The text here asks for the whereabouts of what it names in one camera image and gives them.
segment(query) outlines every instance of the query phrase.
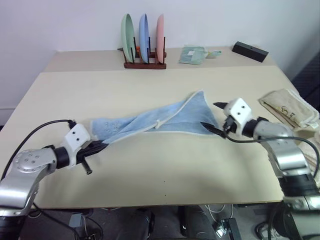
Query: folded towel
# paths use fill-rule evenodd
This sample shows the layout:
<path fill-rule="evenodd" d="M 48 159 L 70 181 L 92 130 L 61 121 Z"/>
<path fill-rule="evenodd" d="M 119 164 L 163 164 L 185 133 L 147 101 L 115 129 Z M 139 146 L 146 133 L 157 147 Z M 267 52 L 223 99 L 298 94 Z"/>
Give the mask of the folded towel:
<path fill-rule="evenodd" d="M 311 137 L 308 140 L 310 142 L 312 142 L 316 146 L 318 151 L 320 152 L 320 130 L 316 131 L 314 133 L 314 137 Z M 305 159 L 307 160 L 307 162 L 309 164 L 310 170 L 312 172 L 314 172 L 316 169 L 316 164 L 317 164 L 317 155 L 315 153 L 315 150 L 306 142 L 301 142 L 299 144 L 299 148 L 303 152 L 303 155 L 305 156 Z M 314 180 L 316 182 L 316 185 L 319 188 L 320 187 L 320 173 L 318 173 L 316 175 Z"/>
<path fill-rule="evenodd" d="M 259 102 L 292 129 L 318 127 L 319 112 L 290 89 L 269 92 Z"/>
<path fill-rule="evenodd" d="M 218 127 L 207 105 L 204 91 L 197 91 L 187 100 L 117 119 L 98 118 L 91 122 L 91 132 L 103 143 L 111 144 L 142 132 L 183 132 L 211 135 L 200 122 Z"/>

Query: green plate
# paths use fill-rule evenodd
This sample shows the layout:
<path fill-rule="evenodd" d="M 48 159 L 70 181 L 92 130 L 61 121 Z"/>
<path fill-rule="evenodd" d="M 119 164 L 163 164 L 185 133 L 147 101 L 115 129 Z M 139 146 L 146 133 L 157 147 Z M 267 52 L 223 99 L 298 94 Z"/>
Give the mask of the green plate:
<path fill-rule="evenodd" d="M 126 57 L 126 60 L 130 63 L 133 63 L 133 59 L 136 57 L 134 36 L 134 25 L 132 23 L 130 14 L 127 13 L 126 15 L 124 15 L 121 22 L 121 40 L 124 55 Z"/>

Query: beige tabletop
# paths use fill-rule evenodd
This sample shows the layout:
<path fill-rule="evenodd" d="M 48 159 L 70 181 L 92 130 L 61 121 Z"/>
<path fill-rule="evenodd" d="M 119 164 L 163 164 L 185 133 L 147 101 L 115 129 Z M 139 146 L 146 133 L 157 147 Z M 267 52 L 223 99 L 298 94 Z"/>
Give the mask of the beige tabletop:
<path fill-rule="evenodd" d="M 223 58 L 224 52 L 229 57 Z M 0 169 L 23 138 L 47 121 L 68 118 L 88 126 L 91 119 L 134 116 L 202 89 L 220 124 L 225 117 L 211 103 L 237 97 L 247 101 L 256 117 L 278 122 L 257 99 L 272 90 L 294 88 L 269 57 L 259 63 L 233 56 L 227 49 L 220 61 L 207 59 L 203 67 L 181 64 L 179 68 L 171 59 L 172 67 L 168 63 L 166 70 L 124 70 L 119 57 L 118 65 L 112 63 L 118 70 L 103 69 L 102 65 L 94 68 L 103 56 L 108 64 L 112 59 L 108 56 L 115 55 L 121 53 L 58 53 L 0 132 Z M 77 66 L 72 59 L 81 63 Z M 65 123 L 48 126 L 23 149 L 59 145 L 67 131 Z M 141 133 L 108 146 L 87 161 L 91 175 L 86 175 L 81 165 L 57 170 L 41 182 L 35 202 L 42 208 L 91 208 L 258 203 L 279 201 L 283 196 L 267 152 L 258 143 L 237 144 L 217 136 L 183 133 Z"/>

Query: blue plate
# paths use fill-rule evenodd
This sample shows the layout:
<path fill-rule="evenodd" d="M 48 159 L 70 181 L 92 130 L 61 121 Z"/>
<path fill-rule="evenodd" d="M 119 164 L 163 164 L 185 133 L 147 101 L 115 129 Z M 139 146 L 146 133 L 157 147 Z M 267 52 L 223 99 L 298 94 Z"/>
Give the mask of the blue plate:
<path fill-rule="evenodd" d="M 143 14 L 139 24 L 139 42 L 142 60 L 148 63 L 149 28 L 147 14 Z"/>

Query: plate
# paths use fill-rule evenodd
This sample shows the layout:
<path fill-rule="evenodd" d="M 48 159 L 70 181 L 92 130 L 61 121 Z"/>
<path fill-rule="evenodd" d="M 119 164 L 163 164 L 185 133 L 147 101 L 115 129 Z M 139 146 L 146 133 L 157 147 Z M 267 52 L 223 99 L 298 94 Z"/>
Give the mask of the plate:
<path fill-rule="evenodd" d="M 121 40 L 122 48 L 125 55 L 125 58 L 128 62 L 133 63 L 133 59 L 136 57 L 135 41 L 134 41 L 135 31 L 134 25 L 130 14 L 123 16 L 121 22 Z"/>
<path fill-rule="evenodd" d="M 140 53 L 141 53 L 142 60 L 145 63 L 148 63 L 149 27 L 148 27 L 147 14 L 143 14 L 140 18 L 139 42 L 140 42 Z"/>
<path fill-rule="evenodd" d="M 158 61 L 162 64 L 164 63 L 164 37 L 164 15 L 161 14 L 156 25 L 156 54 Z"/>

